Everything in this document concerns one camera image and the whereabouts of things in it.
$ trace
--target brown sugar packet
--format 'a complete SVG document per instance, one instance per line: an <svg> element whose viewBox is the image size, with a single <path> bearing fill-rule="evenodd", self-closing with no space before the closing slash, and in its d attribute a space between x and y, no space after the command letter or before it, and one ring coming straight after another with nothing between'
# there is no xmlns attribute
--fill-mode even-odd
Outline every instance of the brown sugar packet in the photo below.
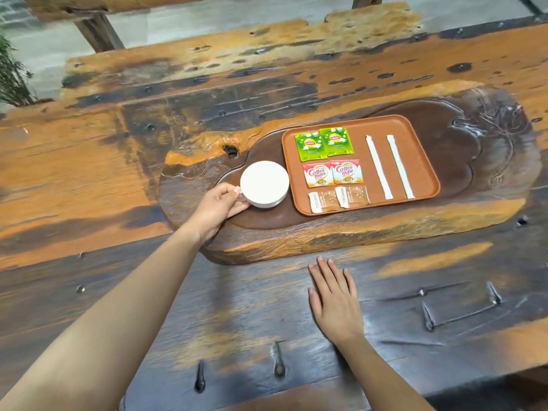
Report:
<svg viewBox="0 0 548 411"><path fill-rule="evenodd" d="M346 209L365 207L369 204L367 189L362 185L337 186L335 187L335 194L340 207Z"/></svg>
<svg viewBox="0 0 548 411"><path fill-rule="evenodd" d="M312 213L332 212L341 208L334 188L319 192L310 192L309 198Z"/></svg>

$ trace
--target green leaves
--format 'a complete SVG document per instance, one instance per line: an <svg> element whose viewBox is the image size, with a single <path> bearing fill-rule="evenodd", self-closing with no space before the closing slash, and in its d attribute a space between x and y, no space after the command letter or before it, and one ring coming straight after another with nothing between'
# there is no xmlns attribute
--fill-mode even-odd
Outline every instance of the green leaves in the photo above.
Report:
<svg viewBox="0 0 548 411"><path fill-rule="evenodd" d="M27 82L33 74L15 59L14 51L15 48L0 33L0 102L16 107L32 105L37 98L30 93Z"/></svg>

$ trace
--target green tea packet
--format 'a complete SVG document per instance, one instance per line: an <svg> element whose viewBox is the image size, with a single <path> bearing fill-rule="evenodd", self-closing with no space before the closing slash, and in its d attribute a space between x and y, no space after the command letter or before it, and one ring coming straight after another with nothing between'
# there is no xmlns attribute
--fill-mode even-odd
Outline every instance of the green tea packet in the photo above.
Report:
<svg viewBox="0 0 548 411"><path fill-rule="evenodd" d="M319 134L325 143L325 150L328 157L354 154L354 149L346 128L322 128L320 129Z"/></svg>
<svg viewBox="0 0 548 411"><path fill-rule="evenodd" d="M302 162L327 158L325 144L318 131L296 134L295 141Z"/></svg>

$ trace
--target orange plastic tray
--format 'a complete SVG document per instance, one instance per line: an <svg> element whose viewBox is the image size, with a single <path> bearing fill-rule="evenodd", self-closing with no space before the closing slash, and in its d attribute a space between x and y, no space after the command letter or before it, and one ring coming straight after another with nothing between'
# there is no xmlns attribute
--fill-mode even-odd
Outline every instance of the orange plastic tray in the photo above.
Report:
<svg viewBox="0 0 548 411"><path fill-rule="evenodd" d="M343 127L347 129L352 147L354 149L354 154L333 156L323 160L302 162L299 157L297 143L295 142L295 135L303 132L318 131L320 128L335 127ZM409 184L411 185L411 189L415 195L414 199L407 199L403 188L403 183L400 178L400 173L396 166L396 161L394 160L394 156L392 155L392 151L390 149L390 144L388 143L386 137L388 134L392 134L394 136L401 161L407 173ZM383 172L388 185L390 186L392 195L394 196L391 200L385 199L385 194L367 145L366 136L368 135L371 136L374 141ZM303 171L304 164L344 159L359 160L362 167L363 183L369 197L369 205L365 205L363 207L393 205L396 203L429 199L440 193L440 181L436 177L436 173L428 161L426 153L424 152L424 149L416 136L415 130L413 130L413 127L407 118L399 115L363 118L339 123L291 128L282 136L282 147L287 172L289 173L289 184L291 186L291 193L293 194L293 202L295 203L297 210L303 215L325 215L326 213L312 213L308 194L310 192L319 192L321 190L335 187L308 187ZM353 207L351 209L346 209L341 207L340 210L334 210L327 213L344 212L354 209L360 208Z"/></svg>

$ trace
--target wooden table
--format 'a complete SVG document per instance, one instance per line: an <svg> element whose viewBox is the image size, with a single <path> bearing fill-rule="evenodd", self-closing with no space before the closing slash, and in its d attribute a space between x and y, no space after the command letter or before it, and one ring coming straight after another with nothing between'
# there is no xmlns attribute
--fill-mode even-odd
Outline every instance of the wooden table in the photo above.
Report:
<svg viewBox="0 0 548 411"><path fill-rule="evenodd" d="M358 75L317 109L280 107L268 121L239 114L217 134L350 112L357 101L505 89L531 120L543 164L526 200L511 210L501 209L506 199L493 205L515 215L471 232L322 255L352 270L368 338L423 394L548 363L548 16L430 35L401 4L327 21L78 58L67 64L63 100L0 121L0 394L167 238L158 178L173 133L199 137L196 122L216 110L221 92L293 86L306 74L310 95L325 99L329 82L351 68ZM151 120L164 125L148 129ZM127 409L364 409L360 387L311 316L306 265L314 257L222 266L198 255L128 389ZM422 302L436 323L466 316L489 303L488 282L502 304L426 331ZM276 351L284 378L273 371ZM206 388L198 394L201 360Z"/></svg>

